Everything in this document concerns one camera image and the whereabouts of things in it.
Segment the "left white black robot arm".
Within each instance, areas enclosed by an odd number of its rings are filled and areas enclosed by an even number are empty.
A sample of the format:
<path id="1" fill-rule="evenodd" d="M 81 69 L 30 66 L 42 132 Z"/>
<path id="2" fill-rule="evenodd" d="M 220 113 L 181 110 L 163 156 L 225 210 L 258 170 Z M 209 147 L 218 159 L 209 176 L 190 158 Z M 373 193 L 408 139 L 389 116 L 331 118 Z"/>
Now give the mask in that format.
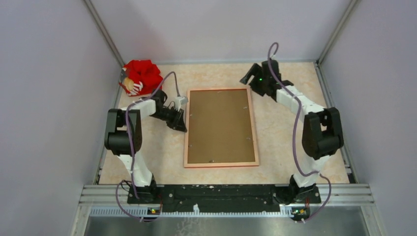
<path id="1" fill-rule="evenodd" d="M 187 96 L 177 96 L 173 106 L 165 105 L 167 94 L 156 90 L 150 97 L 141 98 L 122 109 L 107 112 L 104 146 L 117 156 L 128 170 L 130 193 L 138 200 L 152 203 L 157 199 L 158 189 L 154 175 L 148 169 L 141 152 L 143 135 L 142 120 L 151 117 L 166 122 L 176 131 L 187 132 L 184 122 L 184 109 Z"/>

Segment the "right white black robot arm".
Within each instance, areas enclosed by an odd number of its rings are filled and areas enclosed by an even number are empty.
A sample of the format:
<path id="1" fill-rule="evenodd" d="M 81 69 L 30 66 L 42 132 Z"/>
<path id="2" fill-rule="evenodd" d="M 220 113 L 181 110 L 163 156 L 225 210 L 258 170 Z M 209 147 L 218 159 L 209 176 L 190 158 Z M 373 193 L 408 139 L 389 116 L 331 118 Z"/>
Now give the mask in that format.
<path id="1" fill-rule="evenodd" d="M 282 80 L 276 60 L 253 64 L 240 83 L 260 96 L 269 96 L 296 116 L 292 152 L 297 171 L 289 185 L 277 191 L 276 201 L 287 205 L 313 197 L 317 179 L 329 180 L 321 173 L 322 168 L 344 145 L 340 112 L 315 103 L 292 82 Z"/>

